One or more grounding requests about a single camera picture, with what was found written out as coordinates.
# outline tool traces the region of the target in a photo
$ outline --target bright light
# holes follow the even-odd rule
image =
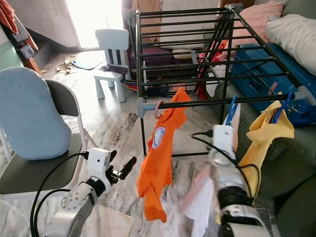
[[[97,29],[122,29],[121,0],[66,0],[82,48],[98,47]]]

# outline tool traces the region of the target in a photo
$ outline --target pink clothes hanger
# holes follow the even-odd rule
[[[161,116],[161,114],[160,114],[160,115],[157,115],[157,112],[158,112],[159,106],[160,106],[163,102],[164,102],[163,100],[159,100],[159,101],[156,103],[155,110],[154,110],[154,117],[155,117],[155,119],[158,119],[158,118],[160,118],[160,116]]]

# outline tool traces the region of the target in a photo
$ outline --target blue clothespin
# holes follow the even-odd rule
[[[285,101],[285,103],[277,110],[277,112],[275,113],[275,115],[272,118],[272,123],[277,123],[278,119],[280,118],[281,115],[281,111],[285,109],[285,107],[288,105],[288,103],[290,102],[291,98],[292,98],[293,92],[290,91],[288,94],[288,97]]]
[[[230,126],[233,120],[233,117],[235,115],[236,109],[238,107],[238,104],[234,104],[235,100],[237,98],[237,95],[235,95],[232,99],[231,105],[229,106],[229,110],[228,110],[228,115],[227,115],[227,120],[225,125],[226,126]]]

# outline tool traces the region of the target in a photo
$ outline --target black metal rack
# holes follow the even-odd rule
[[[218,80],[224,82],[224,91],[222,99],[211,99],[211,100],[197,100],[190,102],[175,102],[175,103],[163,103],[159,106],[159,109],[167,108],[180,108],[180,107],[194,107],[194,106],[206,106],[206,105],[222,105],[220,114],[220,123],[223,121],[224,116],[224,105],[231,103],[231,98],[226,98],[227,82],[229,80],[235,80],[240,78],[260,78],[260,77],[283,77],[287,76],[296,88],[302,88],[302,84],[296,77],[288,70],[288,68],[279,60],[272,50],[264,43],[264,41],[255,33],[255,31],[249,26],[249,24],[240,16],[238,4],[230,4],[224,8],[210,8],[210,9],[192,9],[192,10],[175,10],[175,11],[157,11],[157,12],[139,12],[136,11],[136,33],[134,34],[136,39],[136,65],[137,65],[137,105],[138,115],[141,118],[141,129],[143,137],[143,149],[146,155],[146,141],[144,132],[144,114],[145,111],[154,110],[156,103],[146,103],[148,97],[147,90],[149,86],[160,86],[160,87],[174,87],[175,84],[184,83],[184,85],[197,85],[194,91],[187,91],[188,93],[195,93],[198,85],[201,83],[206,84],[218,84]],[[180,17],[184,16],[198,16],[198,15],[219,15],[217,20],[208,21],[185,21],[185,22],[173,22],[173,23],[159,23],[159,24],[141,24],[141,19],[146,18],[163,18],[163,17]],[[234,27],[234,22],[240,21],[242,27]],[[216,27],[212,29],[203,30],[184,30],[184,31],[165,31],[165,32],[152,32],[142,33],[143,27],[150,26],[166,26],[166,25],[186,25],[186,24],[200,24],[200,23],[216,23]],[[250,36],[246,37],[233,37],[233,30],[247,29]],[[210,39],[193,39],[193,40],[180,40],[180,41],[164,41],[164,42],[142,42],[142,39],[149,37],[170,37],[170,36],[187,36],[187,35],[199,35],[212,33],[213,37]],[[256,39],[258,46],[247,47],[247,48],[232,48],[232,40],[235,39]],[[228,48],[219,49],[219,46],[223,40],[228,40]],[[148,46],[173,46],[173,45],[188,45],[188,44],[201,44],[207,43],[205,50],[196,50],[193,53],[200,54],[206,53],[203,58],[198,58],[198,63],[183,63],[173,64],[172,61],[159,61],[159,65],[148,66],[144,63],[145,57],[153,56],[165,56],[165,55],[181,55],[190,54],[190,52],[169,52],[169,53],[152,53],[144,54],[143,47]],[[243,60],[243,61],[230,61],[232,51],[240,50],[252,50],[252,49],[264,49],[268,54],[269,58],[262,58],[258,60]],[[225,62],[212,62],[212,59],[216,52],[227,51],[227,61]],[[238,76],[230,77],[229,68],[232,64],[238,63],[253,63],[258,62],[262,65],[267,62],[275,62],[283,73],[278,74],[267,74],[267,75],[254,75],[254,76]],[[213,66],[226,65],[225,77],[217,78],[209,76],[209,71],[212,70]],[[181,72],[183,69],[189,69],[190,71]],[[161,80],[151,80],[152,76],[160,76]],[[174,95],[175,92],[168,92],[164,94],[156,93],[154,96],[166,96]],[[255,97],[238,97],[236,103],[245,102],[263,102],[263,101],[274,101],[274,100],[285,100],[288,94],[282,95],[267,95],[267,96],[255,96]],[[292,99],[306,99],[307,95],[294,93]],[[173,157],[180,156],[194,156],[194,155],[205,155],[207,153],[191,153],[191,154],[176,154]]]

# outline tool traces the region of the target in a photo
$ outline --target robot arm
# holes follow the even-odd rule
[[[60,210],[48,225],[46,237],[80,236],[83,225],[100,195],[108,193],[111,185],[117,183],[119,179],[124,180],[136,163],[136,157],[132,157],[121,171],[113,170],[110,162],[116,154],[116,151],[109,152],[99,148],[89,151],[87,170],[91,177],[65,194]]]
[[[231,126],[214,126],[213,145],[231,159],[236,159]],[[270,237],[258,212],[252,207],[240,171],[227,157],[215,150],[210,151],[209,159],[221,209],[219,237]]]

